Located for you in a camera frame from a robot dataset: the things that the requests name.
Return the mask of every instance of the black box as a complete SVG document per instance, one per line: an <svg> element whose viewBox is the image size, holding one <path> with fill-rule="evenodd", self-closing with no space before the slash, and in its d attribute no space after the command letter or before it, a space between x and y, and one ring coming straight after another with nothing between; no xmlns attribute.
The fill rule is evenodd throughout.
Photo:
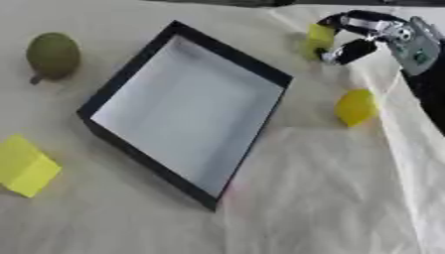
<svg viewBox="0 0 445 254"><path fill-rule="evenodd" d="M175 21L77 114L96 136L215 210L291 80Z"/></svg>

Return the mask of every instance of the box rim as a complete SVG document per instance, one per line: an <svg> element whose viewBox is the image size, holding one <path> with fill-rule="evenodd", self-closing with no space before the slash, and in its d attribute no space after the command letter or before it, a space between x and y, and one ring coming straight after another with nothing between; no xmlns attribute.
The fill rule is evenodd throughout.
<svg viewBox="0 0 445 254"><path fill-rule="evenodd" d="M248 145L247 149L243 153L241 159L233 169L228 180L225 182L224 187L218 196L213 196L202 190L198 186L190 183L179 174L170 170L162 165L157 160L153 159L149 155L138 150L125 140L121 139L111 131L107 130L100 124L91 119L92 115L97 112L102 105L104 105L125 83L146 63L148 63L167 43L175 36L181 36L194 44L224 58L233 64L236 64L244 69L255 73L273 84L283 88L278 96L275 104L271 107L269 113L264 118L263 123L260 125L259 130L253 137L252 141ZM96 94L94 94L78 111L77 115L83 120L85 125L96 136L102 138L106 142L112 144L125 154L130 156L133 160L139 162L145 167L155 172L159 177L163 178L169 184L175 186L179 190L183 191L193 199L200 202L203 206L210 210L216 210L218 203L226 192L229 184L234 176L237 174L240 166L244 162L245 158L252 149L257 138L261 134L267 122L270 120L271 115L275 112L282 97L284 96L292 76L284 73L283 71L272 67L266 63L258 61L253 57L236 50L235 48L226 45L220 41L217 41L202 32L193 29L179 21L173 21L168 25L160 34L158 34L146 47L144 47L132 60L130 60L120 71L118 71L103 87L101 87Z"/></svg>

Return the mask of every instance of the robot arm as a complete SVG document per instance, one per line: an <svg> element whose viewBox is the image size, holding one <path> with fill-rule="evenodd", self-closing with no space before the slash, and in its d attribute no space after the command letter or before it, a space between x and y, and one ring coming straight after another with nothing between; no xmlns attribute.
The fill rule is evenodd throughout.
<svg viewBox="0 0 445 254"><path fill-rule="evenodd" d="M409 21L370 11L351 11L329 16L319 25L364 36L332 52L317 49L328 64L349 64L376 51L384 43L400 63L402 74L421 106L445 135L445 39L434 26L419 17Z"/></svg>

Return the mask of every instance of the table surface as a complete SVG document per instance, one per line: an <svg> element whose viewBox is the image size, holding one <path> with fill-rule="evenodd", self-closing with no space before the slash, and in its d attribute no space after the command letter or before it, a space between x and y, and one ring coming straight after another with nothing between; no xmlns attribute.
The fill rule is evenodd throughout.
<svg viewBox="0 0 445 254"><path fill-rule="evenodd" d="M295 51L301 39L296 32L344 10L4 0L0 139L23 134L63 171L35 198L0 192L0 252L440 253L443 190L438 180L432 180L443 178L435 170L440 160L432 166L414 161L418 151L410 150L407 137L418 137L423 145L416 149L423 157L443 143L438 144L434 135L425 139L419 134L428 123L407 132L402 130L405 124L397 125L426 121L403 84L389 99L390 84L400 82L397 65L385 52L354 67L338 67L307 63ZM435 17L439 22L440 12ZM75 116L172 20L296 77L216 213L94 137ZM79 43L82 67L72 79L30 85L27 45L36 35L52 31L67 33ZM384 104L379 119L348 130L332 111L337 99L357 86L369 87ZM403 114L406 107L419 116ZM413 177L418 167L425 168L428 178ZM435 209L422 210L422 205Z"/></svg>

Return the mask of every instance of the box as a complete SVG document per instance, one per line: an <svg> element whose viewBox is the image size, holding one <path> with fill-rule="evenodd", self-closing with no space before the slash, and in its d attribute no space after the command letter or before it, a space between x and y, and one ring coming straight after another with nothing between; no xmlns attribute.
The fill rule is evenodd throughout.
<svg viewBox="0 0 445 254"><path fill-rule="evenodd" d="M77 114L214 210L291 79L175 21Z"/></svg>

